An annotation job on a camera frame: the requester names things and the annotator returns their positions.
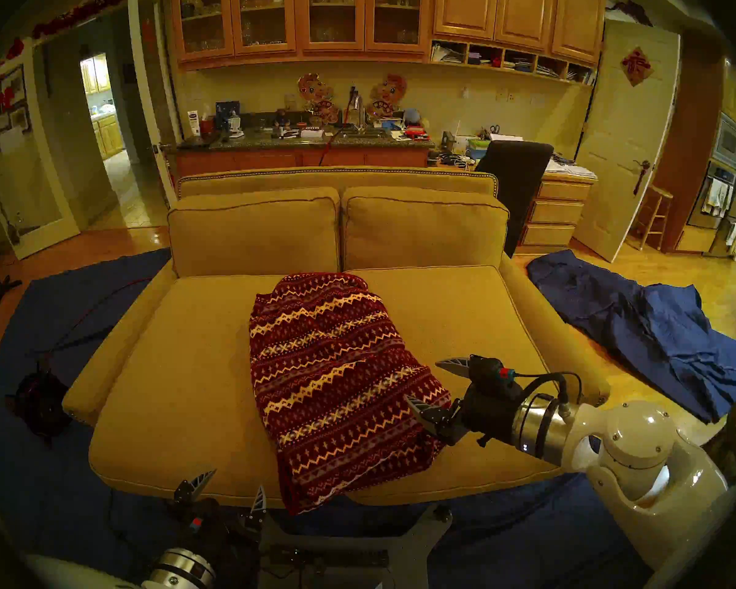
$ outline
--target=glass cabinet door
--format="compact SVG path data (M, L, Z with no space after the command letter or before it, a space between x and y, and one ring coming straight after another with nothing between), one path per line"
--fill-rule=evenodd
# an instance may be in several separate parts
M425 52L431 0L366 0L366 48Z
M180 60L235 53L229 0L172 0Z
M365 0L300 0L304 48L362 50Z
M232 0L235 53L294 50L294 0Z

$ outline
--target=faucet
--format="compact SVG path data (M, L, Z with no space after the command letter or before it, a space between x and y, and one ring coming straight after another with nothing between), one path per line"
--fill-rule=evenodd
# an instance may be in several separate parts
M357 123L355 125L357 131L362 133L366 127L366 110L362 106L362 97L360 97L360 93L355 87L351 87L349 91L349 104L346 108L347 118L351 111L357 112Z

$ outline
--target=blue rug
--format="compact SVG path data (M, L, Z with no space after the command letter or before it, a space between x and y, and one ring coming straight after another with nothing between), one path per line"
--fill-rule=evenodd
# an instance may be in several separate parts
M92 473L92 429L73 422L51 449L5 408L34 369L31 349L49 348L95 301L153 276L169 259L161 249L33 281L0 343L0 515L17 547L92 566L139 583L144 565L173 546L176 525L155 498L114 493ZM146 283L121 291L72 338L115 323ZM52 370L71 384L98 342L58 352ZM431 587L640 587L651 571L640 560L585 476L452 499L450 531L428 560ZM296 518L273 517L287 531L332 536L403 533L425 505L360 506L340 497Z

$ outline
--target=wooden stool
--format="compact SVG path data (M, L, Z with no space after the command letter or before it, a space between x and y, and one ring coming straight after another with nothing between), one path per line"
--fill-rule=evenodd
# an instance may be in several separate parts
M665 212L660 213L660 204L662 203L662 199L667 199L667 202L665 203ZM649 185L648 189L646 190L646 194L644 196L644 200L641 203L641 208L638 210L638 215L635 217L635 223L633 224L633 228L637 228L638 226L643 228L643 235L640 238L640 247L638 247L639 251L642 251L644 248L644 244L646 244L646 239L651 236L659 236L659 242L657 243L657 251L660 250L660 247L662 247L662 237L665 236L665 226L668 223L668 213L670 212L670 206L673 204L673 194L670 192L665 191L661 188L656 188L654 185ZM640 220L640 213L642 210L649 208L650 206L654 207L654 209L651 212L651 218L647 223L644 223ZM660 219L662 220L661 228L660 224L657 224L657 230L652 230L651 228L654 227L654 220Z

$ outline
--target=blue cloth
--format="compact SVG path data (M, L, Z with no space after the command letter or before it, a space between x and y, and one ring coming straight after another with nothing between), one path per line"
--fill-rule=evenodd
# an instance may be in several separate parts
M147 578L152 560L175 544L177 524L164 501L115 491L112 526L128 542L118 540L106 520L110 490L88 463L92 429L72 422L47 448L5 409L3 397L33 371L26 351L49 348L94 301L134 279L153 276L168 258L168 250L153 251L33 281L0 342L0 516L14 544L137 584ZM144 286L131 286L110 298L72 337L115 323ZM71 384L98 345L90 342L56 353L52 370ZM203 468L209 468L207 460L208 453L202 452ZM634 589L651 575L585 475L465 496L447 505L454 520L428 559L431 589L497 584L508 589ZM397 536L424 508L362 506L342 496L293 518L282 510L271 514L290 532ZM224 507L227 519L237 512Z
M642 287L569 250L527 269L567 323L695 417L717 422L736 402L736 341L711 328L693 285Z

